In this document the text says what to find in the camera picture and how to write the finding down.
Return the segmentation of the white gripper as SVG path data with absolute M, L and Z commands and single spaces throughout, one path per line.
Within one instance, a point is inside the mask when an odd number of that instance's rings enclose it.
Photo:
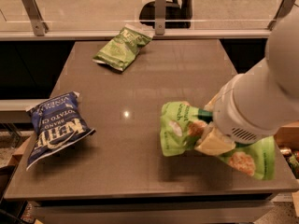
M 206 128 L 201 138 L 196 142 L 195 150 L 209 156 L 219 156 L 235 148 L 235 142 L 252 144 L 272 135 L 276 129 L 265 129 L 257 126 L 246 116 L 236 100 L 236 85 L 243 75 L 235 76 L 224 85 L 205 106 L 205 111 L 213 113 L 216 127 Z

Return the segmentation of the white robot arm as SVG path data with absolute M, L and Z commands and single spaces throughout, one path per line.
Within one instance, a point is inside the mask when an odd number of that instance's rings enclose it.
M 299 119 L 299 10 L 278 21 L 264 58 L 232 78 L 211 100 L 213 123 L 196 149 L 218 156 L 252 144 Z

